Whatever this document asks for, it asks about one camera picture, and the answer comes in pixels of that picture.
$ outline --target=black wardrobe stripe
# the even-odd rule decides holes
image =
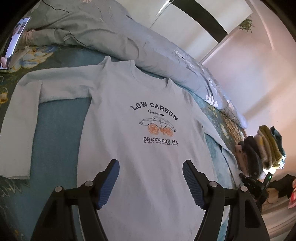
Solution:
[[[170,0],[170,2],[197,21],[218,43],[227,36],[227,32],[218,21],[195,0]]]

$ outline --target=green plant decal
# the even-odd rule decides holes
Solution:
[[[240,25],[239,25],[239,29],[241,30],[246,30],[247,32],[250,31],[251,33],[252,32],[252,27],[255,27],[253,24],[252,24],[253,20],[251,19],[246,19],[245,21],[243,21]]]

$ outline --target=ridged blue pad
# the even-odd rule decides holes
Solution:
[[[189,187],[195,204],[202,208],[205,204],[202,188],[200,187],[198,181],[194,177],[192,171],[190,170],[186,162],[183,163],[183,175],[187,182],[187,185]]]
[[[100,197],[98,201],[99,208],[102,208],[103,205],[107,204],[118,175],[119,175],[119,162],[116,161],[99,193],[99,197]]]

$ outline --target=silver screw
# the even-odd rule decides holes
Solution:
[[[61,190],[63,190],[63,188],[61,186],[58,186],[54,189],[56,192],[60,192]]]
[[[216,182],[214,182],[214,181],[211,181],[210,182],[210,186],[213,187],[213,188],[215,188],[215,187],[218,186],[218,184]]]
[[[246,186],[241,186],[241,190],[242,190],[243,192],[247,192],[247,191],[248,191],[248,188],[247,188]]]
[[[93,181],[87,181],[84,185],[87,187],[91,187],[93,185]]]

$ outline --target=bright light spot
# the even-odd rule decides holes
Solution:
[[[166,2],[165,2],[165,4],[161,7],[161,9],[159,10],[159,12],[157,13],[157,15],[158,14],[160,14],[161,13],[161,11],[168,5],[170,3],[170,0],[167,0]]]

